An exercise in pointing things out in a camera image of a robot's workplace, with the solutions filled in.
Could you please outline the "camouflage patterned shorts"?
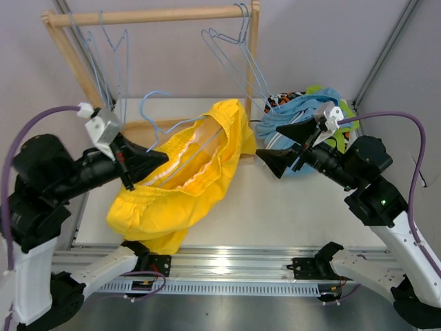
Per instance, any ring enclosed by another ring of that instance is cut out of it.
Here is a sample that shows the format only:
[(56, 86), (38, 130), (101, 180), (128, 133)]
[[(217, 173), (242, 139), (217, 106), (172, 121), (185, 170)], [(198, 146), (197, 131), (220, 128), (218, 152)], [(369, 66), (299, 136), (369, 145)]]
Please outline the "camouflage patterned shorts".
[(265, 113), (270, 113), (271, 109), (278, 108), (279, 106), (290, 102), (291, 100), (305, 95), (305, 91), (295, 91), (295, 92), (282, 92), (275, 94), (274, 96), (269, 96), (265, 102)]

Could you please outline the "blue hanger of green shorts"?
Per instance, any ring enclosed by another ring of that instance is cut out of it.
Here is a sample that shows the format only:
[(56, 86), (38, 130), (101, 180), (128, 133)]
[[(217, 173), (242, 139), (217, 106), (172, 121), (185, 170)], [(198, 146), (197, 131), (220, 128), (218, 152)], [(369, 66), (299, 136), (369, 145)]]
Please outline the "blue hanger of green shorts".
[[(245, 83), (243, 78), (245, 77), (245, 70), (246, 70), (246, 60), (240, 51), (239, 48), (239, 32), (243, 25), (243, 13), (242, 10), (238, 7), (238, 4), (235, 3), (234, 7), (240, 11), (239, 18), (241, 19), (240, 28), (238, 29), (236, 36), (231, 36), (222, 32), (217, 31), (214, 28), (208, 28), (201, 31), (201, 37), (206, 46), (210, 49), (214, 57), (218, 60), (218, 62), (223, 66), (223, 68), (228, 72), (230, 77), (235, 81), (235, 83), (238, 85), (238, 87), (244, 92), (245, 94)], [(226, 50), (224, 50), (224, 45), (228, 44), (235, 49), (239, 50), (240, 55), (245, 60), (245, 69), (241, 70), (238, 65), (234, 62), (232, 58), (230, 58), (227, 55)], [(260, 106), (264, 106), (265, 104), (263, 101), (260, 100), (258, 97), (254, 97), (254, 101), (259, 104)]]

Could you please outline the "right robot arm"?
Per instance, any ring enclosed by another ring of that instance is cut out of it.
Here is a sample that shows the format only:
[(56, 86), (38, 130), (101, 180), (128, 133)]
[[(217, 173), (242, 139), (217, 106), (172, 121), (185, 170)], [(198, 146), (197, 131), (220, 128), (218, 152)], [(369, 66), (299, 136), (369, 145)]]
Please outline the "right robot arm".
[(340, 185), (345, 203), (374, 232), (399, 263), (399, 270), (382, 268), (329, 242), (312, 258), (295, 258), (289, 269), (297, 279), (348, 279), (378, 293), (413, 327), (440, 327), (440, 260), (424, 242), (413, 218), (413, 199), (383, 177), (392, 164), (382, 141), (358, 137), (346, 152), (327, 140), (345, 123), (340, 115), (318, 115), (277, 131), (292, 140), (284, 150), (258, 149), (256, 154), (276, 177), (287, 168), (307, 165)]

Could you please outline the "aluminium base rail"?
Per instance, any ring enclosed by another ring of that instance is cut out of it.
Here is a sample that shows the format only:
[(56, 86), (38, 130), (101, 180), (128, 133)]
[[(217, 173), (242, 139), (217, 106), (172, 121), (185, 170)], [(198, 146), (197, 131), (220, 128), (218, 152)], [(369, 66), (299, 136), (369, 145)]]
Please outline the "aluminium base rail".
[[(56, 250), (52, 259), (54, 271), (74, 271), (98, 261), (116, 250), (108, 247), (73, 247)], [(293, 258), (310, 258), (317, 248), (255, 248), (240, 246), (184, 246), (172, 255), (170, 280), (179, 281), (263, 281), (293, 279), (286, 268)], [(352, 250), (369, 261), (388, 269), (399, 269), (387, 249)]]

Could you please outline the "light blue shorts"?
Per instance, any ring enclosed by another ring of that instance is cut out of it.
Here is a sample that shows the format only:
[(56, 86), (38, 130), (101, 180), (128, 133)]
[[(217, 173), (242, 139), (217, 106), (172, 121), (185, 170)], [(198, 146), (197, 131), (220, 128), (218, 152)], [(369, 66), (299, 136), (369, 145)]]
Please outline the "light blue shorts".
[(276, 128), (292, 123), (298, 123), (313, 117), (316, 110), (328, 101), (339, 106), (340, 96), (333, 99), (325, 94), (305, 94), (297, 97), (278, 108), (271, 109), (260, 123), (256, 124), (255, 133), (263, 141), (263, 148), (267, 150), (283, 150), (293, 146), (294, 141), (277, 133)]

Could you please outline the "blue hanger of navy shorts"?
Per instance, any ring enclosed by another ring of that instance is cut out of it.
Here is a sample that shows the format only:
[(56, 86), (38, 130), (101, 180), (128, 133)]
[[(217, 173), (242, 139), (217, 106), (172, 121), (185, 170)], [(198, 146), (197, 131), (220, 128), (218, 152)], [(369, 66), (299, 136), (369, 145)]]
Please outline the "blue hanger of navy shorts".
[(129, 93), (129, 77), (130, 77), (130, 38), (127, 29), (124, 29), (118, 41), (114, 43), (105, 28), (103, 20), (103, 11), (99, 11), (100, 27), (105, 35), (106, 41), (112, 51), (114, 57), (114, 65), (116, 70), (117, 97), (119, 104), (119, 118), (125, 126), (127, 121), (127, 99)]

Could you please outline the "blue hanger of yellow shorts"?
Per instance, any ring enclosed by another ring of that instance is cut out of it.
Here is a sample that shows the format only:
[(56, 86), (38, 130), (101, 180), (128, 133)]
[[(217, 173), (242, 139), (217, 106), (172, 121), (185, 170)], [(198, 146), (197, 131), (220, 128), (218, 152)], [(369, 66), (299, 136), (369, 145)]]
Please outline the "blue hanger of yellow shorts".
[[(200, 117), (196, 117), (193, 119), (183, 119), (183, 120), (178, 120), (177, 123), (173, 124), (168, 130), (162, 129), (158, 126), (157, 122), (155, 122), (155, 120), (149, 118), (145, 111), (144, 111), (144, 103), (147, 99), (149, 99), (152, 95), (154, 94), (160, 94), (166, 97), (170, 97), (171, 94), (168, 92), (163, 92), (160, 90), (153, 90), (151, 92), (148, 92), (143, 98), (142, 101), (140, 102), (139, 105), (139, 113), (140, 115), (149, 123), (153, 126), (154, 129), (154, 136), (155, 136), (155, 142), (147, 149), (147, 152), (152, 151), (159, 143), (161, 136), (165, 136), (166, 134), (171, 133), (172, 131), (174, 131), (176, 128), (178, 128), (179, 126), (183, 125), (183, 124), (188, 124), (188, 123), (193, 123), (193, 122), (197, 122), (197, 121), (202, 121), (203, 119), (206, 119), (207, 116), (203, 115)], [(222, 130), (222, 128), (220, 127), (219, 129), (217, 129), (217, 131), (215, 131), (215, 133), (208, 139), (205, 140), (205, 142), (200, 146), (200, 148), (195, 151), (195, 153), (190, 156), (184, 163), (182, 164), (178, 164), (179, 161), (181, 161), (181, 156), (184, 154), (184, 152), (187, 151), (187, 147), (191, 144), (191, 143), (195, 143), (196, 142), (196, 135), (194, 134), (192, 136), (192, 140), (186, 145), (186, 147), (184, 148), (184, 151), (182, 153), (179, 154), (178, 156), (178, 160), (177, 162), (173, 163), (172, 166), (170, 166), (167, 171), (162, 172), (161, 174), (155, 176), (153, 179), (149, 180), (146, 185), (152, 185), (155, 181), (158, 181), (159, 179), (163, 179), (163, 181), (161, 182), (160, 185), (158, 185), (159, 187), (164, 186), (168, 181), (170, 181), (180, 170), (182, 170), (183, 168), (185, 168), (187, 166), (188, 163), (190, 163), (201, 151), (203, 151), (218, 135), (218, 133)]]

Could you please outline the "yellow shorts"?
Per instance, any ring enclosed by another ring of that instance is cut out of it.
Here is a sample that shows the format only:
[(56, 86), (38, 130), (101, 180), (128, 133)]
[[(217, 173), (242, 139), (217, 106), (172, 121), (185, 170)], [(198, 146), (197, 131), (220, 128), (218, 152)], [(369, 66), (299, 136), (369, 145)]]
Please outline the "yellow shorts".
[(225, 198), (241, 155), (253, 155), (256, 149), (242, 103), (215, 103), (156, 148), (169, 161), (135, 184), (133, 191), (120, 190), (107, 224), (152, 252), (176, 253), (188, 229)]

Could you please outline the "blue hanger of light blue shorts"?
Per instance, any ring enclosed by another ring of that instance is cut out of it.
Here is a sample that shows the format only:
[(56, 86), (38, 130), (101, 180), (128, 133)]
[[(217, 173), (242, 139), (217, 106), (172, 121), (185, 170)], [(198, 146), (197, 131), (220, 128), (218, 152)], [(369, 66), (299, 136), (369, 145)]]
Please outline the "blue hanger of light blue shorts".
[(250, 119), (253, 105), (264, 111), (264, 106), (257, 104), (254, 97), (260, 98), (271, 109), (267, 99), (275, 97), (275, 94), (270, 90), (269, 84), (257, 62), (260, 1), (251, 1), (249, 5), (240, 3), (238, 7), (243, 13), (243, 25), (239, 32), (238, 45), (246, 60), (245, 77), (243, 78), (245, 83), (245, 110)]

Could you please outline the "lime green shorts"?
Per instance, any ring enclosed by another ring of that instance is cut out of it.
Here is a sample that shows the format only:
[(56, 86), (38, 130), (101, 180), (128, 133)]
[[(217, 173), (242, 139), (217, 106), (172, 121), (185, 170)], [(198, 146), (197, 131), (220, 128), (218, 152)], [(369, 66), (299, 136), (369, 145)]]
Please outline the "lime green shorts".
[[(312, 85), (307, 87), (306, 94), (325, 94), (333, 99), (337, 99), (337, 97), (340, 96), (340, 93), (337, 90), (333, 88), (324, 88), (320, 85)], [(340, 98), (338, 105), (344, 112), (345, 118), (352, 118), (356, 116), (354, 110), (349, 107), (346, 99)], [(328, 139), (326, 140), (326, 143), (332, 147), (337, 147), (340, 152), (345, 153), (351, 142), (356, 138), (355, 131), (358, 130), (359, 127), (359, 121), (346, 123), (336, 131), (334, 134), (334, 140)]]

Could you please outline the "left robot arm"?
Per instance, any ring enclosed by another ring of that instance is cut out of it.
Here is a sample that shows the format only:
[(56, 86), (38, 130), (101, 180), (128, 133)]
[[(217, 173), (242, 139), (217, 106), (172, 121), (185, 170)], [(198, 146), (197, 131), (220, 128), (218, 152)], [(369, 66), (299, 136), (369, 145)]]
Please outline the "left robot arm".
[(109, 157), (88, 148), (73, 159), (60, 139), (42, 134), (27, 140), (12, 158), (14, 192), (1, 204), (1, 233), (12, 237), (16, 274), (13, 318), (19, 330), (52, 330), (69, 321), (85, 300), (112, 279), (145, 274), (150, 250), (124, 241), (111, 254), (76, 272), (53, 273), (52, 257), (71, 199), (120, 179), (136, 183), (168, 161), (164, 152), (146, 150), (118, 134)]

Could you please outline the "blue hanger of camouflage shorts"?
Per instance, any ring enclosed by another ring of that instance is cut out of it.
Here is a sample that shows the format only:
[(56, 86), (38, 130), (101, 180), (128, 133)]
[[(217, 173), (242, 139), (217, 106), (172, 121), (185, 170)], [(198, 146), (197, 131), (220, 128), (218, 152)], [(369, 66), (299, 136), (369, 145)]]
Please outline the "blue hanger of camouflage shorts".
[(92, 75), (92, 80), (95, 82), (101, 101), (106, 108), (114, 110), (115, 99), (110, 92), (110, 88), (105, 75), (103, 61), (99, 54), (99, 49), (94, 35), (90, 30), (83, 33), (80, 27), (74, 21), (73, 13), (68, 12), (70, 23), (76, 40), (79, 43), (79, 50), (85, 60), (86, 68)]

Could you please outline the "wooden clothes rack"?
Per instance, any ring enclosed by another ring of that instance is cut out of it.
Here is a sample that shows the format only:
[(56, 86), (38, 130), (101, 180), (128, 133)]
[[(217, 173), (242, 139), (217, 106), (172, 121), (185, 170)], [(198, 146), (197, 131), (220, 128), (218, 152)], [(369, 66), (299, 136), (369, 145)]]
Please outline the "wooden clothes rack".
[[(235, 19), (239, 18), (239, 15), (240, 11), (234, 5), (230, 5), (104, 12), (103, 20), (106, 26), (132, 23)], [(98, 12), (73, 14), (73, 17), (79, 27), (100, 25)], [(74, 36), (68, 12), (56, 14), (51, 10), (46, 10), (41, 13), (41, 20), (88, 101), (93, 106), (104, 107), (96, 84), (92, 80), (92, 75), (86, 68), (85, 60), (79, 50), (79, 43)]]

